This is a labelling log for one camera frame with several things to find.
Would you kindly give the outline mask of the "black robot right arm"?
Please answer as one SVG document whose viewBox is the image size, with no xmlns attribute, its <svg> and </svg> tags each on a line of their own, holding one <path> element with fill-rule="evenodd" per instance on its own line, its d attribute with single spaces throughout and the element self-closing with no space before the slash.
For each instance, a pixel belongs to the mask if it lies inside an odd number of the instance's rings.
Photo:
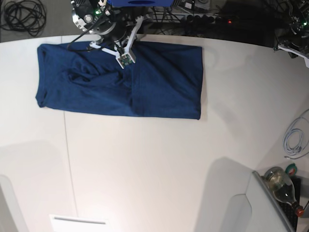
<svg viewBox="0 0 309 232">
<path fill-rule="evenodd" d="M 136 18 L 127 10 L 114 7 L 107 0 L 72 0 L 72 20 L 85 34 L 99 36 L 85 52 L 102 51 L 115 57 L 121 68 L 136 63 L 132 51 L 145 16 Z"/>
</svg>

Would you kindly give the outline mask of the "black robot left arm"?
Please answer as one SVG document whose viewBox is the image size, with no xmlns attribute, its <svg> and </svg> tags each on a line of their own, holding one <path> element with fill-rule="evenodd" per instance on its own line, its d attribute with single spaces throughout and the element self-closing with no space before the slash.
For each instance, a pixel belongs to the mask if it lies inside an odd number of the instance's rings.
<svg viewBox="0 0 309 232">
<path fill-rule="evenodd" d="M 277 13 L 283 22 L 282 34 L 276 35 L 274 51 L 285 51 L 290 58 L 301 57 L 309 66 L 309 2 L 278 0 Z"/>
</svg>

